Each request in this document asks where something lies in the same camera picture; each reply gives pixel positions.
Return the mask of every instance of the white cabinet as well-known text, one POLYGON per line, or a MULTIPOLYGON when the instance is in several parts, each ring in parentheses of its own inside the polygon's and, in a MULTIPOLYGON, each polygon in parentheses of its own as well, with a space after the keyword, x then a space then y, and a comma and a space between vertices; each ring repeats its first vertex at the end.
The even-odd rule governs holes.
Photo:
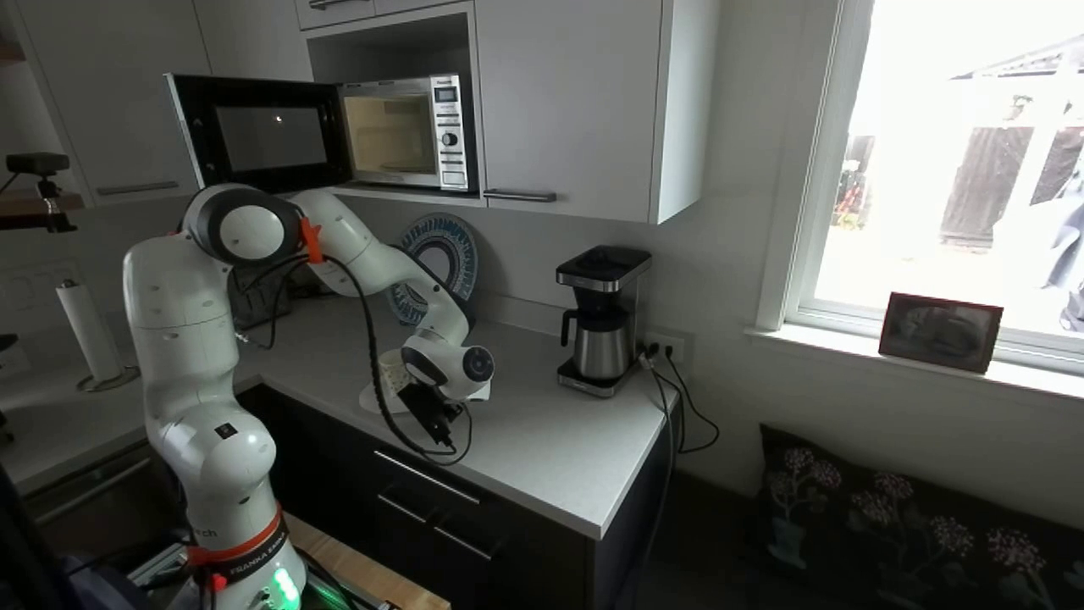
POLYGON ((296 0, 193 0, 212 73, 312 82, 296 0))
POLYGON ((330 26, 347 20, 369 20, 382 12, 404 12, 420 8, 460 3, 460 0, 296 0, 302 26, 330 26))
POLYGON ((719 0, 474 0, 485 197, 660 222, 701 197, 719 0))
POLYGON ((163 70, 206 70, 191 0, 16 0, 25 49, 90 206, 193 191, 163 70))

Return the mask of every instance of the picture frame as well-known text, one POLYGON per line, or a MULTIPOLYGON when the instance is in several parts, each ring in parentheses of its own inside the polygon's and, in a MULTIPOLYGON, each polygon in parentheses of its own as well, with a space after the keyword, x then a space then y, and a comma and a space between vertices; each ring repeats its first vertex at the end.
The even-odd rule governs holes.
POLYGON ((1001 306, 891 292, 879 351, 986 371, 1001 324, 1001 306))

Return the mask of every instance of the microwave control panel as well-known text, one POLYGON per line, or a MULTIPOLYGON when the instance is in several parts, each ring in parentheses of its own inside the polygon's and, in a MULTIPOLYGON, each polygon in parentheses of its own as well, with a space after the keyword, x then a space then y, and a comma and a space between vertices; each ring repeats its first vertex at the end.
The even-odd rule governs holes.
POLYGON ((470 191, 463 88, 457 73, 429 77, 442 191, 470 191))

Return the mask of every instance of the microwave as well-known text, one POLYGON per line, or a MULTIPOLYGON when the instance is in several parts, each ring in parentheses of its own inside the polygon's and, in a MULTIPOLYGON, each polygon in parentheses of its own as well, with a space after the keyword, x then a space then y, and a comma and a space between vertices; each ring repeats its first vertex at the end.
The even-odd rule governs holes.
POLYGON ((474 193, 474 117, 460 73, 255 82, 166 73, 195 183, 399 185, 474 193))

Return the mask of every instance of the window frame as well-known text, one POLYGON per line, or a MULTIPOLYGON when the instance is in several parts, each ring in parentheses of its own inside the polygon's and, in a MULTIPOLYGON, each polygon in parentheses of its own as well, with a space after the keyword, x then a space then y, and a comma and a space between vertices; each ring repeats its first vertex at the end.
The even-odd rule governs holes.
MULTIPOLYGON (((789 147, 779 160, 776 180, 783 185, 776 193, 766 280, 757 315, 759 331, 807 324, 872 342, 881 336, 884 309, 813 298, 833 214, 830 200, 848 153, 851 112, 868 57, 872 16, 874 0, 837 0, 811 147, 789 147)), ((1001 327, 993 360, 1081 376, 1081 342, 1084 339, 1064 339, 1051 331, 1001 327)))

